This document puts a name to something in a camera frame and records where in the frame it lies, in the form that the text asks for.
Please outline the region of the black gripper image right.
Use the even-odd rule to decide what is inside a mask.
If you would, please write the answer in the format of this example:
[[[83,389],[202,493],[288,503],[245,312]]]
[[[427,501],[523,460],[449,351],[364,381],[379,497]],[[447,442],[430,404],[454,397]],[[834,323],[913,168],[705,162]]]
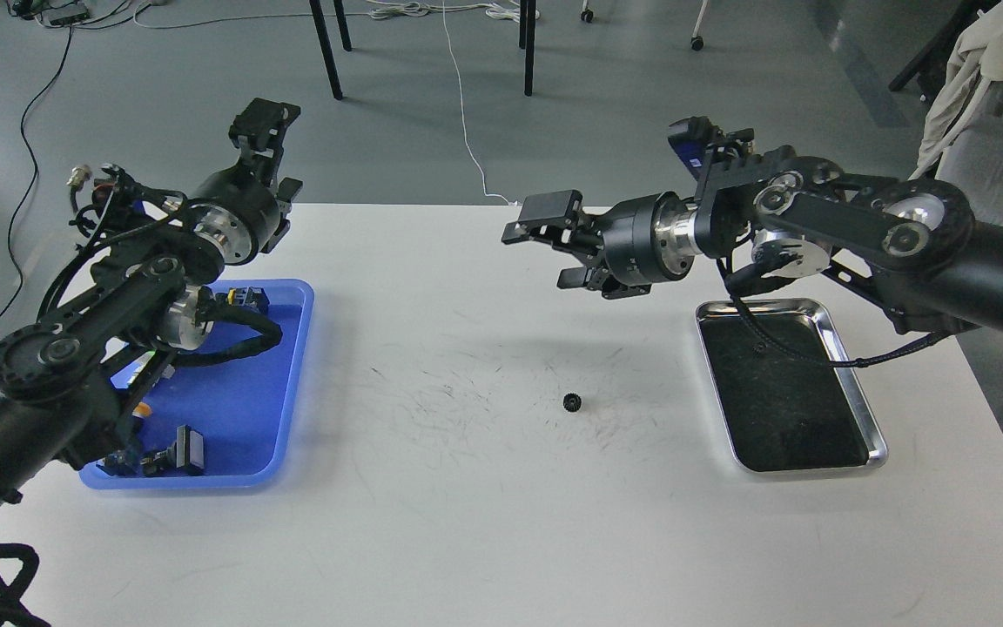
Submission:
[[[697,204],[674,193],[618,202],[595,219],[578,190],[526,196],[504,245],[536,241],[560,253],[598,253],[600,266],[561,270],[560,289],[596,291],[606,300],[646,296],[654,283],[679,281],[699,254]]]

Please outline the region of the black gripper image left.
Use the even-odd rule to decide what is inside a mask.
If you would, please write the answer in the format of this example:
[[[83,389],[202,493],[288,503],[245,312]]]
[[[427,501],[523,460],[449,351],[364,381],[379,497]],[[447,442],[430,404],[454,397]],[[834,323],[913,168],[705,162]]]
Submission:
[[[215,243],[228,266],[270,253],[291,229],[293,202],[303,182],[279,182],[278,169],[284,135],[299,115],[297,104],[252,99],[228,128],[242,165],[208,176],[192,192],[192,231]]]

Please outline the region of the black robot arm image left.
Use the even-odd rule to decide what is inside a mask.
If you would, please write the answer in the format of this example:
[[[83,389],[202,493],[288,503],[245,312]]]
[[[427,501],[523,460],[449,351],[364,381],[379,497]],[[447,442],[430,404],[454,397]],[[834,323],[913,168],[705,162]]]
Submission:
[[[142,455],[134,410],[168,367],[210,367],[279,345],[278,322],[212,292],[226,266],[270,253],[289,232],[302,183],[280,178],[296,104],[255,98],[228,128],[236,163],[191,194],[104,165],[69,179],[72,224],[86,238],[50,285],[33,324],[0,339],[0,507],[49,462],[75,471]],[[23,594],[35,549],[0,543],[0,626],[40,626]]]

